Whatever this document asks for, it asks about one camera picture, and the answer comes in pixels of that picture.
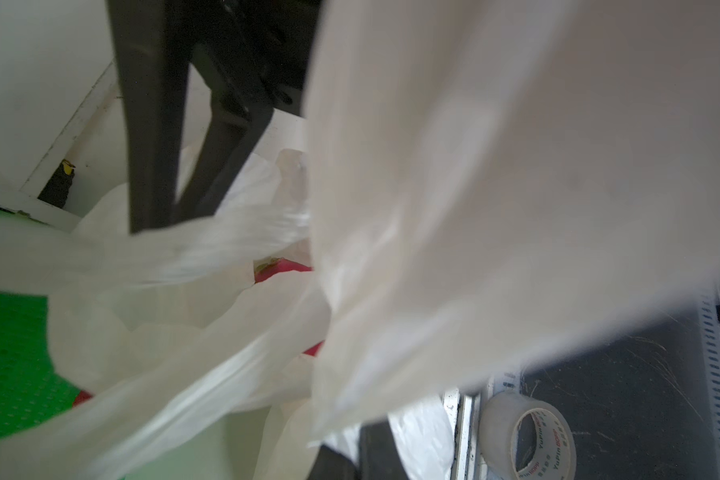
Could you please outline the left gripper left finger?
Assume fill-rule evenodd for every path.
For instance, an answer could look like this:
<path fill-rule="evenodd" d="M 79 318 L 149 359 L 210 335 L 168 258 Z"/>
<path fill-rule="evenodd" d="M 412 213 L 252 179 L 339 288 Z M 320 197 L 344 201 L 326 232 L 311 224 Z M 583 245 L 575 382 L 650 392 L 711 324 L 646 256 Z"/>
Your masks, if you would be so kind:
<path fill-rule="evenodd" d="M 307 480 L 358 480 L 354 463 L 343 454 L 321 445 Z"/>

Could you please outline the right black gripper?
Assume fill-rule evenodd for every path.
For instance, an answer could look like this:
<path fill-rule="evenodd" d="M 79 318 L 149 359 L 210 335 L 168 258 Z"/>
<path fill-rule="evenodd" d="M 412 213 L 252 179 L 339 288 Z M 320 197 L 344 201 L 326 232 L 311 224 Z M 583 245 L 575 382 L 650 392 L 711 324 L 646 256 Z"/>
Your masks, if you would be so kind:
<path fill-rule="evenodd" d="M 274 107 L 302 114 L 322 3 L 108 0 L 106 5 L 125 116 L 133 234 L 171 224 L 192 46 L 215 27 L 233 31 L 255 64 L 267 93 L 212 97 L 211 120 L 173 220 L 215 214 Z"/>

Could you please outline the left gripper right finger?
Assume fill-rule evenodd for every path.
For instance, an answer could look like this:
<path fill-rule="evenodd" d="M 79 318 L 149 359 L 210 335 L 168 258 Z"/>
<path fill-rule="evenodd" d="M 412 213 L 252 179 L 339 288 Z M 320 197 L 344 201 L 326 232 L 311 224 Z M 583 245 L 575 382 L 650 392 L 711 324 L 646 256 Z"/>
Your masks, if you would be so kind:
<path fill-rule="evenodd" d="M 362 480 L 408 480 L 388 420 L 364 425 L 359 437 Z"/>

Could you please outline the pink dragon fruit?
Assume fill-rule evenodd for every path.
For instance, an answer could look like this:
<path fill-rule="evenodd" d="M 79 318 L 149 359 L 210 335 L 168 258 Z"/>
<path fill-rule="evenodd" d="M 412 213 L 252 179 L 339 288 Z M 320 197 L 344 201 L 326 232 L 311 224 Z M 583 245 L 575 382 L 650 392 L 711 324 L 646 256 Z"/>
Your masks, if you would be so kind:
<path fill-rule="evenodd" d="M 255 284 L 236 302 L 246 306 L 261 334 L 275 334 L 288 358 L 302 347 L 318 355 L 327 335 L 330 307 L 310 267 L 276 259 L 255 274 Z"/>

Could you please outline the white plastic grocery bag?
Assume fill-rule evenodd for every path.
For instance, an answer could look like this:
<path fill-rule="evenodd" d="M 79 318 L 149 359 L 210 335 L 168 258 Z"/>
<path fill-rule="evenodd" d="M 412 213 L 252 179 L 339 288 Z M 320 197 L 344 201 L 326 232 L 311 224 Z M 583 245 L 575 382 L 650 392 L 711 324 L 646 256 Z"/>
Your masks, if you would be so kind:
<path fill-rule="evenodd" d="M 92 399 L 0 440 L 0 479 L 118 479 L 223 416 L 309 396 L 308 439 L 640 325 L 720 278 L 720 1 L 332 1 L 306 165 L 211 218 L 0 218 Z M 288 358 L 236 302 L 276 259 L 330 307 Z"/>

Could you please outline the green plastic basket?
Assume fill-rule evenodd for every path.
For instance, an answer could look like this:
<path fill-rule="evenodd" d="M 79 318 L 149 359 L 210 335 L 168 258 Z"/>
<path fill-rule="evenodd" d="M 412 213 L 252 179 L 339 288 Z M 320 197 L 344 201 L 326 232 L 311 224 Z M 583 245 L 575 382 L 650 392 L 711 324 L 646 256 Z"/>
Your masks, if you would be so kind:
<path fill-rule="evenodd" d="M 0 438 L 70 410 L 80 393 L 54 371 L 46 323 L 44 297 L 0 292 Z"/>

